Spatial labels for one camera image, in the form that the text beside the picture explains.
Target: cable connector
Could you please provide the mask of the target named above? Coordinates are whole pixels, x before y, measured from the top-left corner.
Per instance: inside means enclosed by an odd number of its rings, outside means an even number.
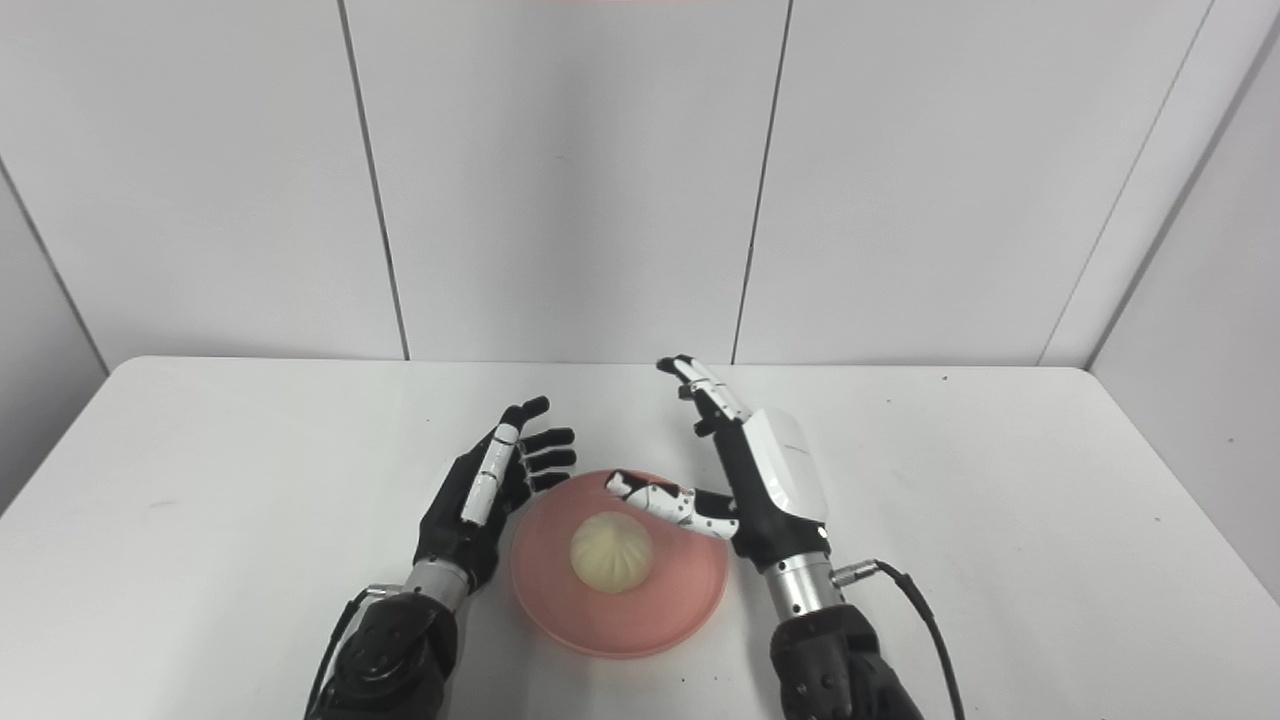
[[[878,561],[863,560],[861,562],[854,562],[852,565],[845,565],[844,568],[832,570],[831,582],[837,588],[842,588],[845,585],[851,585],[858,580],[865,580],[879,571],[881,566]]]

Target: white wall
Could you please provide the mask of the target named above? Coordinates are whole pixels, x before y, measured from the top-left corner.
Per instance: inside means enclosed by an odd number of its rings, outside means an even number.
[[[105,377],[0,172],[0,512]]]
[[[352,3],[384,247],[335,1],[5,0],[0,155],[111,366],[1083,364],[1277,8]]]
[[[5,0],[0,97],[109,365],[402,356],[334,3]]]
[[[1210,5],[796,3],[737,360],[1036,364]]]
[[[1272,47],[1093,370],[1280,597],[1277,120]]]
[[[730,360],[785,3],[349,8],[413,357]]]

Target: black cable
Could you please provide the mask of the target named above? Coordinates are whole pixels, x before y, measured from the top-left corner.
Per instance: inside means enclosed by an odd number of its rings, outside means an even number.
[[[947,683],[947,694],[951,696],[951,711],[955,714],[956,720],[964,720],[964,703],[960,701],[960,685],[956,683],[956,671],[951,666],[951,653],[947,652],[947,643],[942,642],[942,630],[938,629],[938,623],[933,619],[933,610],[929,609],[928,601],[924,600],[920,588],[915,587],[915,580],[911,579],[911,575],[900,571],[883,560],[876,560],[876,568],[890,578],[893,578],[899,589],[906,594],[906,600],[911,601],[911,606],[920,614],[920,620],[924,620],[924,625],[929,629],[929,635],[933,638],[933,647],[938,650],[942,676]]]
[[[360,606],[365,603],[366,597],[369,597],[367,588],[360,591],[360,594],[351,598],[347,602],[347,607],[342,609],[342,615],[338,616],[338,623],[333,626],[333,633],[329,635],[329,647],[324,650],[324,657],[320,659],[320,667],[316,667],[316,679],[311,683],[311,693],[307,694],[307,710],[302,714],[302,720],[310,717],[311,712],[316,708],[316,702],[320,701],[320,687],[324,685],[324,678],[329,673],[329,662],[333,660],[333,653],[338,650],[342,635],[347,634],[347,625],[351,625],[351,620],[360,612]]]

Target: white table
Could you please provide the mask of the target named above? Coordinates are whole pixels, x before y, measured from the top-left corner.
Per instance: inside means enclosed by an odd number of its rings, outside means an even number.
[[[1280,609],[1089,375],[722,372],[800,419],[835,559],[916,578],[972,717],[1280,717]],[[724,488],[692,407],[649,366],[120,366],[0,519],[0,716],[300,716],[343,602],[406,574],[440,468],[536,393],[577,429],[579,469]],[[745,562],[696,635],[632,661],[540,635],[507,569],[470,606],[451,720],[780,716],[776,620]],[[847,594],[947,717],[892,583]]]

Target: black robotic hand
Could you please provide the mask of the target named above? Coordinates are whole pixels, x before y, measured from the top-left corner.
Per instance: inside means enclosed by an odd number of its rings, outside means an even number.
[[[508,515],[535,492],[568,478],[577,461],[573,430],[522,438],[525,423],[550,407],[545,397],[512,405],[498,425],[458,456],[419,524],[413,569],[369,606],[342,646],[321,691],[333,647],[370,591],[347,605],[307,701],[308,720],[431,720],[458,653],[457,610],[493,578]]]
[[[845,602],[831,565],[827,505],[800,425],[777,410],[750,411],[701,363],[664,357],[681,380],[699,437],[712,436],[732,496],[652,483],[613,471],[605,489],[694,532],[728,539],[764,577],[780,624],[769,657],[787,720],[919,720],[879,655],[876,630]],[[858,579],[859,566],[842,570]]]
[[[507,407],[498,425],[453,461],[419,524],[415,565],[428,561],[457,568],[465,574],[468,593],[493,578],[507,516],[535,492],[566,480],[563,469],[577,462],[570,428],[521,437],[525,423],[549,407],[545,397]]]

